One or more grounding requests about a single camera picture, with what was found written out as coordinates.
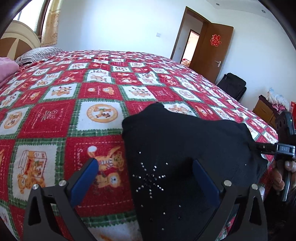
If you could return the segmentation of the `right hand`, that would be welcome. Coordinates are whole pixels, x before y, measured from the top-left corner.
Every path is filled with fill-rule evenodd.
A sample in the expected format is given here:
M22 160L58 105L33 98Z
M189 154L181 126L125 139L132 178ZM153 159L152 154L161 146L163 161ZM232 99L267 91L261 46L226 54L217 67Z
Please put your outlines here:
M284 168L289 171L291 175L290 179L290 189L295 189L295 171L296 171L296 164L295 161L285 161ZM281 191L285 187L285 181L283 179L283 167L279 166L275 161L273 162L273 188L276 191Z

